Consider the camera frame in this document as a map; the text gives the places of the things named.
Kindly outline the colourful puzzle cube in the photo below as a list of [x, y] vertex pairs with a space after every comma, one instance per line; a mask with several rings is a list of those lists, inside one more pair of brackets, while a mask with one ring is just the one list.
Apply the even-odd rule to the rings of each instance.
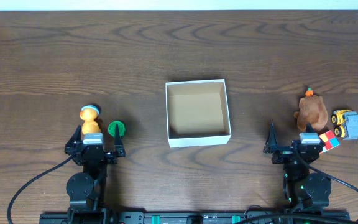
[[323, 147], [322, 153], [328, 152], [329, 150], [338, 147], [340, 145], [339, 140], [336, 138], [335, 134], [329, 130], [323, 134], [319, 135], [319, 138], [324, 142], [325, 146]]

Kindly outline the green ribbed plastic disc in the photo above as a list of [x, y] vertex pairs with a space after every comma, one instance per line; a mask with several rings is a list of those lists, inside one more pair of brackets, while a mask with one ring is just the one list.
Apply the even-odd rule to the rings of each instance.
[[126, 127], [122, 121], [113, 121], [108, 126], [108, 133], [114, 137], [117, 133], [120, 137], [125, 135]]

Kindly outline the brown plush bear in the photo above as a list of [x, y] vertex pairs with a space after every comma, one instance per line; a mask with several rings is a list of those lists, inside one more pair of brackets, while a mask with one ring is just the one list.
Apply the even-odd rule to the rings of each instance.
[[296, 125], [302, 132], [306, 131], [307, 124], [310, 124], [316, 131], [322, 130], [328, 122], [328, 112], [322, 96], [314, 94], [311, 88], [300, 98], [298, 111], [294, 112]]

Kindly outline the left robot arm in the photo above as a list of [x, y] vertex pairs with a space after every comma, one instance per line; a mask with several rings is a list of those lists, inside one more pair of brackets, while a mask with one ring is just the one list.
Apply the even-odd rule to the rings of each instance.
[[81, 126], [65, 145], [65, 153], [83, 171], [71, 176], [66, 190], [70, 198], [67, 223], [69, 224], [110, 224], [118, 223], [117, 213], [104, 207], [104, 190], [107, 179], [107, 166], [117, 164], [117, 159], [125, 157], [122, 143], [125, 133], [124, 123], [114, 121], [108, 127], [108, 133], [114, 138], [114, 151], [104, 150], [103, 133], [81, 135]]

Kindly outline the yellow rubber duck blue cap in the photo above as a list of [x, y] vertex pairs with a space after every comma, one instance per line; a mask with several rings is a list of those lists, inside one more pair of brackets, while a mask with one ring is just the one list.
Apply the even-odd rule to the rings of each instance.
[[99, 116], [99, 109], [93, 105], [86, 105], [80, 111], [80, 118], [84, 121], [81, 131], [82, 134], [100, 133], [101, 129], [96, 119]]

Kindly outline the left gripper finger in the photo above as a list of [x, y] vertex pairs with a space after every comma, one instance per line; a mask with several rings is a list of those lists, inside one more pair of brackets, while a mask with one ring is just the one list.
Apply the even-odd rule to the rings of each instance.
[[114, 135], [114, 146], [116, 148], [116, 150], [123, 150], [124, 146], [122, 143], [122, 139], [119, 133], [119, 126], [116, 125], [115, 127], [115, 135]]
[[74, 149], [81, 142], [81, 125], [78, 125], [74, 134], [67, 142], [67, 149]]

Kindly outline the yellow grey toy dump truck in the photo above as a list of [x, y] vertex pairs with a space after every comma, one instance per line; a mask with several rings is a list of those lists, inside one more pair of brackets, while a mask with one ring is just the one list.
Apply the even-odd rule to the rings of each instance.
[[343, 140], [358, 139], [358, 113], [349, 109], [336, 110], [331, 116], [331, 122], [335, 124], [334, 134]]

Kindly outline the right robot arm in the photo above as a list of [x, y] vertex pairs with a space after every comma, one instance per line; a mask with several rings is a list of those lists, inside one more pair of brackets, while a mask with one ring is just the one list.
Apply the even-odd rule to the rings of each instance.
[[288, 213], [321, 213], [329, 205], [331, 179], [317, 172], [311, 173], [308, 167], [319, 158], [324, 146], [311, 126], [290, 146], [279, 146], [274, 125], [271, 125], [263, 153], [272, 155], [273, 164], [283, 164], [283, 191], [290, 202]]

